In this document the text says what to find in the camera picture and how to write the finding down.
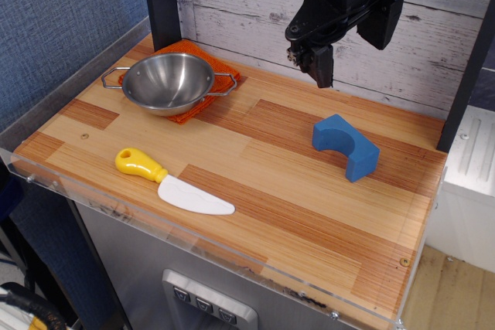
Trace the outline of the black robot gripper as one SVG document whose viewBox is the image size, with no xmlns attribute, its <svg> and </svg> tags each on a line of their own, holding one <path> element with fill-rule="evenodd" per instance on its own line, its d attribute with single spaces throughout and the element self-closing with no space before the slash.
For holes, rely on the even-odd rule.
<svg viewBox="0 0 495 330">
<path fill-rule="evenodd" d="M 288 60 L 316 82 L 333 87 L 333 47 L 352 28 L 376 49 L 387 47 L 404 0 L 304 0 L 285 30 Z"/>
</svg>

